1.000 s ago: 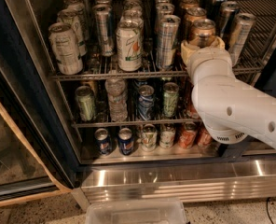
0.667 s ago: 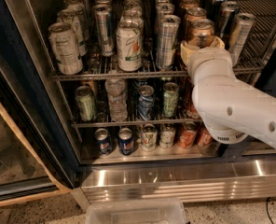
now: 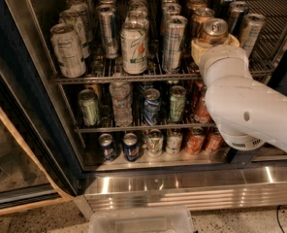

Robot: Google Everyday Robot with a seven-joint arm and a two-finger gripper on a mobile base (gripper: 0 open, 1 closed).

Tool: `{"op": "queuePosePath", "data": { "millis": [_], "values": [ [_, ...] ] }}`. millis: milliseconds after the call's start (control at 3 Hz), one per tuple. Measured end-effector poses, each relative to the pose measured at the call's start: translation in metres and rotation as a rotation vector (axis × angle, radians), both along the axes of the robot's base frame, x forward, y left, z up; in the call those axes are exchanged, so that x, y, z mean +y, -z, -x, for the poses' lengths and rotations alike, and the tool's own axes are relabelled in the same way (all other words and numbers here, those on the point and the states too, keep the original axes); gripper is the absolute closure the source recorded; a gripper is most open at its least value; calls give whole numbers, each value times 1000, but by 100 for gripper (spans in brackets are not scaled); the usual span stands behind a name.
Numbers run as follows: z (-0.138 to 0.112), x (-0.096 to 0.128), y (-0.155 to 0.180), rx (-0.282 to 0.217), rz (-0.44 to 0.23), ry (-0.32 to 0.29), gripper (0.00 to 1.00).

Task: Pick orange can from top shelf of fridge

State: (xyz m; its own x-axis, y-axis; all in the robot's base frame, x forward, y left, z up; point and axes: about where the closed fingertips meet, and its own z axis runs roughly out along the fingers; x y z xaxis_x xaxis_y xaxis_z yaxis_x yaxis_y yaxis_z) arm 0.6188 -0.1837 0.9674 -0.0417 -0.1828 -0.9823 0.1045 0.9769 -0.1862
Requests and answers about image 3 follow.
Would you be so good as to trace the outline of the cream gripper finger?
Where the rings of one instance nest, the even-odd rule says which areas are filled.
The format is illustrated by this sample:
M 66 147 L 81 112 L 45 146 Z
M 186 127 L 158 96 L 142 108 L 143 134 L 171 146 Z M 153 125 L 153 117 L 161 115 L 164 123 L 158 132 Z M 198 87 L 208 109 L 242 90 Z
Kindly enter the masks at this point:
M 232 34 L 229 34 L 226 41 L 224 42 L 224 44 L 226 46 L 238 47 L 239 46 L 239 40 L 235 36 L 233 36 Z
M 194 62 L 199 65 L 203 54 L 212 48 L 212 44 L 204 43 L 198 38 L 195 38 L 191 42 L 191 56 Z

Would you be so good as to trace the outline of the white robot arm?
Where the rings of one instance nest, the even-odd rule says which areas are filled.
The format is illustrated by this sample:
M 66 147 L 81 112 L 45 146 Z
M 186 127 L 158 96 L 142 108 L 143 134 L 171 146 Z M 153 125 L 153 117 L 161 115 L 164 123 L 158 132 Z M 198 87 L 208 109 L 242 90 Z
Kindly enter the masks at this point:
M 207 110 L 225 142 L 236 150 L 269 143 L 287 152 L 287 96 L 252 78 L 245 50 L 194 40 L 191 56 L 207 88 Z

